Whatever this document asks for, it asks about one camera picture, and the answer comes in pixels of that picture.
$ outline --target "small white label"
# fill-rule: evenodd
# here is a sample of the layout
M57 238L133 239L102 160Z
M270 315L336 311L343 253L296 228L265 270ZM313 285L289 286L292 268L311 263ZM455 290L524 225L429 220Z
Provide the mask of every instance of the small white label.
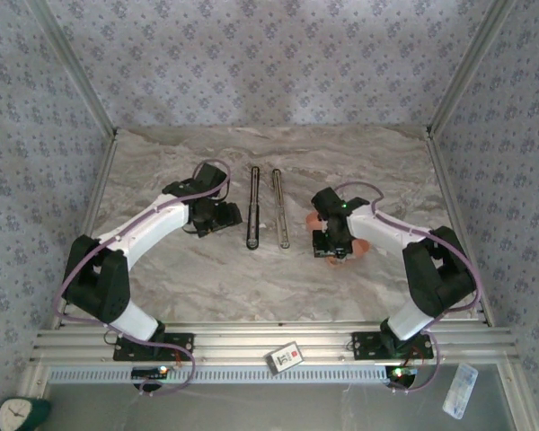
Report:
M275 369L278 373L286 371L294 365L304 362L302 353L299 351L296 343L290 343L282 347L280 350L269 354Z
M443 403L445 413L455 419L461 419L464 416L478 373L475 368L468 364L460 364L457 367L455 377Z

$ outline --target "metal rod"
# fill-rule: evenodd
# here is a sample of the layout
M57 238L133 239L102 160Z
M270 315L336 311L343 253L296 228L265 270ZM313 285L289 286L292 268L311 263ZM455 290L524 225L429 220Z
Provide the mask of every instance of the metal rod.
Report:
M260 168L252 167L252 179L250 188L250 212L248 214L248 234L245 245L250 250L255 250L260 245L260 203L258 190L260 188Z
M271 173L273 189L276 194L278 244L282 249L289 248L289 236L287 235L286 208L284 205L284 191L281 187L281 171L274 169Z

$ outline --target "green clock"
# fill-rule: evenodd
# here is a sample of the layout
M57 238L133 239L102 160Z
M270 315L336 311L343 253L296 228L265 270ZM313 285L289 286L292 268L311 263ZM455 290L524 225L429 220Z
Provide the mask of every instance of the green clock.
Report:
M49 401L8 398L0 404L0 431L32 431L46 420L49 412Z

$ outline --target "gray marble surface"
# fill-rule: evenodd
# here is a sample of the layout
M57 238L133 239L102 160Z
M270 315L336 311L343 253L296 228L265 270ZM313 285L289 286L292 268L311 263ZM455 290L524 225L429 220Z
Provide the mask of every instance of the gray marble surface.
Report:
M250 168L261 167L261 245L245 247L246 224L198 239L165 237L130 273L132 297L163 321L378 321L408 297L402 262L373 248L359 262L330 268L313 256L305 217L315 192L366 180L386 199L380 208L409 223L449 224L420 130L381 127L162 128L121 130L95 233L146 207L161 188L188 178L204 158L232 167L228 201L247 217ZM283 172L291 235L278 248L271 170ZM347 198L374 198L362 187Z

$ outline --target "black mounting bracket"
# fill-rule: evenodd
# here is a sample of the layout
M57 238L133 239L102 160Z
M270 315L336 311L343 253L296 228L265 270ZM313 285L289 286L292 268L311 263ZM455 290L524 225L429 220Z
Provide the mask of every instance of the black mounting bracket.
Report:
M194 334L166 332L156 342L174 344L193 353ZM117 362L172 362L190 361L190 358L177 350L161 347L141 346L128 339L118 338L114 347L114 361Z
M433 348L429 335L418 334L392 354L381 340L381 332L353 332L353 358L356 361L399 359L432 359Z

